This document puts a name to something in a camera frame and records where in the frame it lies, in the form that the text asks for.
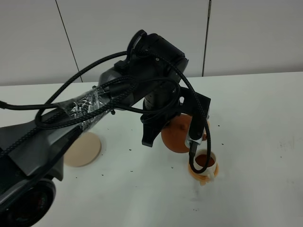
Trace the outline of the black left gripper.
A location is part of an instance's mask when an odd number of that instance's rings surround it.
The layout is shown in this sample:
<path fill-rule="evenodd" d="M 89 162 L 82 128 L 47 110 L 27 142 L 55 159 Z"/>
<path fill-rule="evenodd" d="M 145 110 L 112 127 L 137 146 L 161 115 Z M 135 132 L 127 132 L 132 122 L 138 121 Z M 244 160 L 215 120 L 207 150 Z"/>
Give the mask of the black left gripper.
<path fill-rule="evenodd" d="M 180 88 L 157 87 L 145 96 L 143 109 L 147 111 L 140 120 L 143 123 L 142 144 L 152 147 L 161 130 L 176 116 L 179 110 Z"/>

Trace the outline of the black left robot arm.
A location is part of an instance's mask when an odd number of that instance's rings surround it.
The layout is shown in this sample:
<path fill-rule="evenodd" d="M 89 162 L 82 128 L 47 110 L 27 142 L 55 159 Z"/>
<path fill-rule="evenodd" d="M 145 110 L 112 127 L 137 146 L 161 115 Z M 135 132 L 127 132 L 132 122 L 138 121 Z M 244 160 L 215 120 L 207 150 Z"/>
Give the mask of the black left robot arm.
<path fill-rule="evenodd" d="M 101 74 L 99 83 L 78 97 L 56 102 L 75 79 L 124 56 Z M 131 107 L 160 89 L 146 113 L 167 118 L 178 103 L 179 75 L 185 54 L 157 34 L 138 31 L 127 50 L 95 61 L 66 81 L 43 105 L 10 105 L 2 109 L 35 110 L 34 120 L 0 130 L 0 224 L 30 227 L 50 209 L 56 194 L 53 179 L 63 179 L 63 156 L 68 148 L 106 114 Z"/>

